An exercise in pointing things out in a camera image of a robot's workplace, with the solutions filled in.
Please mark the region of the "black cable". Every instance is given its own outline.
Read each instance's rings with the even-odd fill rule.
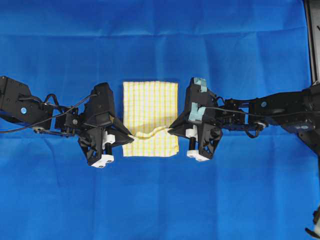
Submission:
[[[50,97],[53,99],[53,102],[54,102],[54,104],[56,105],[56,108],[58,109],[58,111],[59,111],[60,113],[63,113],[63,112],[62,112],[62,107],[59,105],[57,96],[56,96],[55,94],[53,94],[53,93],[50,93],[50,94],[48,94],[48,95],[46,96],[46,98],[45,98],[45,100],[44,100],[44,104],[48,104],[48,100],[49,100]]]
[[[33,100],[33,101],[36,101],[40,104],[43,103],[42,100],[37,96],[21,96],[18,98],[18,100]]]
[[[67,113],[69,113],[70,111],[72,111],[73,109],[77,108],[79,105],[81,105],[84,101],[86,101],[87,99],[93,97],[93,96],[98,96],[97,94],[91,94],[89,96],[86,96],[84,99],[82,99],[81,101],[79,101],[76,105],[74,106],[71,106],[67,111],[63,112],[63,113],[60,113],[60,114],[57,114],[57,115],[54,115],[52,117],[49,117],[45,120],[42,120],[42,121],[39,121],[39,122],[35,122],[31,125],[28,125],[28,126],[24,126],[24,127],[21,127],[21,128],[17,128],[17,129],[12,129],[12,130],[7,130],[7,131],[0,131],[0,134],[9,134],[9,133],[15,133],[15,132],[18,132],[18,131],[22,131],[22,130],[25,130],[25,129],[28,129],[28,128],[31,128],[31,127],[34,127],[36,125],[39,125],[39,124],[42,124],[42,123],[45,123],[46,121],[49,121],[51,119],[54,119],[54,118],[58,118],[58,117],[61,117]]]
[[[285,114],[278,114],[278,115],[258,115],[258,114],[253,114],[253,113],[248,113],[245,111],[238,111],[238,110],[230,110],[230,109],[224,109],[221,107],[215,107],[215,106],[202,106],[208,109],[215,109],[215,110],[220,110],[224,112],[231,112],[231,113],[237,113],[237,114],[244,114],[248,116],[253,116],[253,117],[258,117],[258,118],[275,118],[275,117],[286,117],[286,116],[291,116],[291,115],[296,115],[296,114],[319,114],[320,111],[296,111],[292,113],[285,113]]]

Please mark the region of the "blue cloth surface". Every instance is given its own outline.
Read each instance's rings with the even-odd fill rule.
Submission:
[[[300,0],[0,2],[0,74],[72,105],[108,82],[191,77],[225,98],[310,85]],[[0,129],[17,126],[0,121]],[[294,134],[224,131],[213,160],[123,157],[90,168],[76,138],[0,135],[1,240],[307,239],[319,203],[317,158]]]

